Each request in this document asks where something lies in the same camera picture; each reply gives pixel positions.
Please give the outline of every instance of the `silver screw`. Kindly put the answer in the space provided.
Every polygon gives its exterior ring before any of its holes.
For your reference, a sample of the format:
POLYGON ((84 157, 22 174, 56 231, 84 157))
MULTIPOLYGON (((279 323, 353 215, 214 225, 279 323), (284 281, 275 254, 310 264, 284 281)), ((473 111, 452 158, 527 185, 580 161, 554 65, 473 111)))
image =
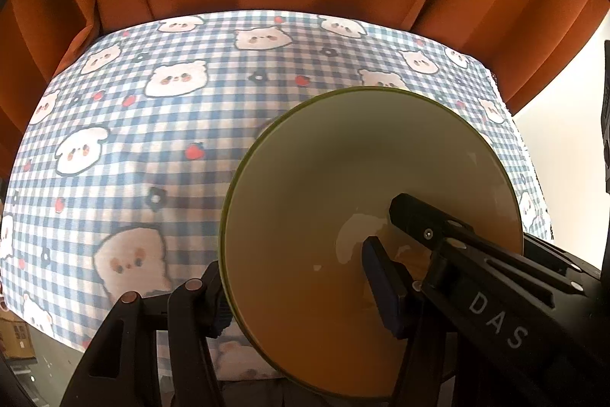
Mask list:
POLYGON ((203 286, 203 282, 199 278, 191 278, 185 284, 185 288, 190 291, 199 290, 203 286))
POLYGON ((130 304, 132 302, 135 302, 135 299, 137 299, 138 297, 139 295, 137 291, 126 291, 121 295, 121 302, 123 302, 123 304, 130 304))
POLYGON ((455 247, 456 249, 465 249, 466 248, 466 244, 464 242, 456 240, 455 238, 448 238, 447 242, 449 242, 449 245, 451 245, 452 247, 455 247))

